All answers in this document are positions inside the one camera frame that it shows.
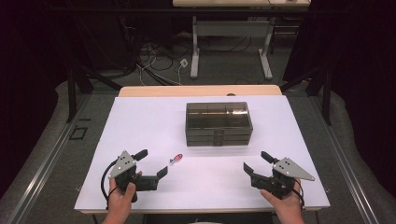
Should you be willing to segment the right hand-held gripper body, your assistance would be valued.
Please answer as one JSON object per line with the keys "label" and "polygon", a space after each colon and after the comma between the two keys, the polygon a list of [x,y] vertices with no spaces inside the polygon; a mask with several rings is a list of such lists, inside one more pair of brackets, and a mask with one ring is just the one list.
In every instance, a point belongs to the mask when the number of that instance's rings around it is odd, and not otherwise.
{"label": "right hand-held gripper body", "polygon": [[315,178],[300,165],[290,158],[277,159],[277,163],[272,165],[272,175],[264,176],[254,172],[250,177],[250,185],[256,189],[265,189],[278,199],[282,199],[291,192],[296,193],[300,198],[303,196],[294,189],[296,179],[314,181]]}

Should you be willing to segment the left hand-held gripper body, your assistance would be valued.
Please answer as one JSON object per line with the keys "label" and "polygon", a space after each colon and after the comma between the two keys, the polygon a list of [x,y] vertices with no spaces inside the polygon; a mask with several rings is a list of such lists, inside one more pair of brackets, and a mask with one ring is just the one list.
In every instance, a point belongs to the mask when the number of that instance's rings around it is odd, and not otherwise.
{"label": "left hand-held gripper body", "polygon": [[[158,188],[159,180],[156,175],[140,175],[137,169],[138,161],[135,161],[126,150],[122,151],[114,161],[114,167],[110,172],[109,179],[116,181],[117,188],[122,192],[128,187],[129,183],[135,184],[135,191],[151,191]],[[138,200],[137,193],[134,194],[132,202]]]}

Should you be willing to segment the smoky clear drawer box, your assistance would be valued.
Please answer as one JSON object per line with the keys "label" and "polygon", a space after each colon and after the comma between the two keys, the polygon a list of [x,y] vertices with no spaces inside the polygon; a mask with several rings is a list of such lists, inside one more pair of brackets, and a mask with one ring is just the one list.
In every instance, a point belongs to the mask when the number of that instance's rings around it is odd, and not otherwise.
{"label": "smoky clear drawer box", "polygon": [[246,102],[187,103],[187,142],[250,141],[252,132]]}

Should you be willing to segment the person's right hand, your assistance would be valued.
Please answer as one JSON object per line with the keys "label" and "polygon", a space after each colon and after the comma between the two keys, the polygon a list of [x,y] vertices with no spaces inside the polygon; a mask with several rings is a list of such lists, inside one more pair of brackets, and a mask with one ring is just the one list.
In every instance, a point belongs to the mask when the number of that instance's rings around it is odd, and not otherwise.
{"label": "person's right hand", "polygon": [[302,216],[300,197],[296,193],[291,192],[282,200],[278,199],[276,196],[274,196],[265,189],[261,189],[260,194],[267,202],[269,202],[275,208],[277,215]]}

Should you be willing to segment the person's left hand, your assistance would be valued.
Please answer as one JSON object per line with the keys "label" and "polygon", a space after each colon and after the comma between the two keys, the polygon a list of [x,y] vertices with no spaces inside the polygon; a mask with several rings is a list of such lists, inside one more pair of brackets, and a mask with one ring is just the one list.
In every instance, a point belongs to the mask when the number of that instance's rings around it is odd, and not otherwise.
{"label": "person's left hand", "polygon": [[121,217],[127,218],[132,209],[132,198],[135,194],[135,184],[129,183],[124,193],[119,192],[116,181],[109,180],[109,187],[111,194],[108,199],[108,213],[107,217]]}

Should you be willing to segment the black metal stand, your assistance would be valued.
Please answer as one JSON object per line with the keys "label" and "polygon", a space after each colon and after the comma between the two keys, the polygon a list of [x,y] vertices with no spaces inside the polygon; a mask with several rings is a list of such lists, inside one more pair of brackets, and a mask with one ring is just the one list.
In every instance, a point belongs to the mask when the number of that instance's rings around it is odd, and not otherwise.
{"label": "black metal stand", "polygon": [[77,105],[77,91],[79,87],[84,94],[91,94],[93,92],[93,85],[90,82],[90,77],[98,79],[100,82],[106,84],[110,88],[119,91],[121,85],[114,81],[100,75],[98,72],[90,69],[87,66],[72,67],[67,73],[67,89],[68,89],[68,122],[71,122],[78,112]]}
{"label": "black metal stand", "polygon": [[322,67],[314,67],[308,72],[298,76],[292,81],[280,86],[282,92],[300,84],[303,80],[309,78],[309,84],[305,89],[305,93],[308,96],[317,96],[322,91],[322,104],[321,104],[321,116],[324,118],[328,125],[331,125],[330,120],[330,102],[331,102],[331,91],[332,91],[332,75],[330,72]]}

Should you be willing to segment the dark curtain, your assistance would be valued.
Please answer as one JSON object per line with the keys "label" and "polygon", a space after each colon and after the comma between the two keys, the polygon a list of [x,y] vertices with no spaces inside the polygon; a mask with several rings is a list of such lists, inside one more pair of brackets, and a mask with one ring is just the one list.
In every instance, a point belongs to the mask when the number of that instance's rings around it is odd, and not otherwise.
{"label": "dark curtain", "polygon": [[396,0],[310,1],[283,79],[331,76],[361,157],[396,198]]}
{"label": "dark curtain", "polygon": [[0,0],[0,198],[50,121],[64,81],[37,0]]}

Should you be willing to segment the white-legged desk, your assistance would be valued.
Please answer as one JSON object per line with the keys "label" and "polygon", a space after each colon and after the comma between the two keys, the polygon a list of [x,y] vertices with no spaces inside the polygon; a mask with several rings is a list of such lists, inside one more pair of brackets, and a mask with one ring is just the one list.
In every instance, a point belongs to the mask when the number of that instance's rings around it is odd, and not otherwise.
{"label": "white-legged desk", "polygon": [[[192,7],[193,9],[225,8],[236,9],[295,9],[306,10],[310,0],[173,0],[174,7]],[[267,59],[270,42],[275,28],[276,16],[266,16],[264,21],[200,21],[196,16],[192,17],[192,59],[191,78],[198,77],[199,36],[256,36],[263,37],[263,47],[259,49],[264,77],[268,80],[273,78],[270,64]]]}

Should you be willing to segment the black horizontal bar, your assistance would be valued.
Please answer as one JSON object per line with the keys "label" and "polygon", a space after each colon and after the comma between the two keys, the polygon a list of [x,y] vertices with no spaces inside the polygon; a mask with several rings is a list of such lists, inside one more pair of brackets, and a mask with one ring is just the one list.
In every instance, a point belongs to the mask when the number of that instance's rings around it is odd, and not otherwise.
{"label": "black horizontal bar", "polygon": [[65,7],[48,7],[48,12],[53,13],[73,13],[73,14],[85,14],[85,13],[97,13],[97,14],[131,14],[131,15],[247,15],[247,16],[281,16],[281,15],[297,15],[297,16],[305,16],[305,15],[336,15],[336,14],[346,14],[346,10],[283,10],[283,9],[273,9],[273,10],[264,10],[264,9],[230,9],[230,8],[168,8],[168,9],[156,9],[156,8],[147,8],[147,9],[102,9],[102,8],[65,8]]}

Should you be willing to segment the aluminium floor rail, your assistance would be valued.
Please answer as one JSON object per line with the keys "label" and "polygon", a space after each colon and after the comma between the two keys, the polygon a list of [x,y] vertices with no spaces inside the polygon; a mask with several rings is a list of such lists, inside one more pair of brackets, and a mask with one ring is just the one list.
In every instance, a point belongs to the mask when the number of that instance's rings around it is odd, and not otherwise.
{"label": "aluminium floor rail", "polygon": [[330,138],[332,145],[332,154],[335,157],[337,162],[337,166],[339,167],[343,178],[346,181],[347,188],[353,198],[354,203],[356,204],[361,217],[364,221],[364,224],[378,224],[378,219],[373,211],[372,206],[368,202],[366,194],[361,186],[360,181],[355,175],[352,167],[344,153],[336,135],[332,129],[332,127],[327,123],[327,121],[322,117],[321,114],[321,105],[319,100],[316,97],[310,97],[309,101],[313,106],[315,113],[321,122],[321,125],[324,127],[328,137]]}
{"label": "aluminium floor rail", "polygon": [[67,97],[62,96],[37,141],[33,151],[0,200],[0,224],[22,224],[62,154],[78,115],[91,99],[90,94],[78,97],[77,112],[68,119]]}

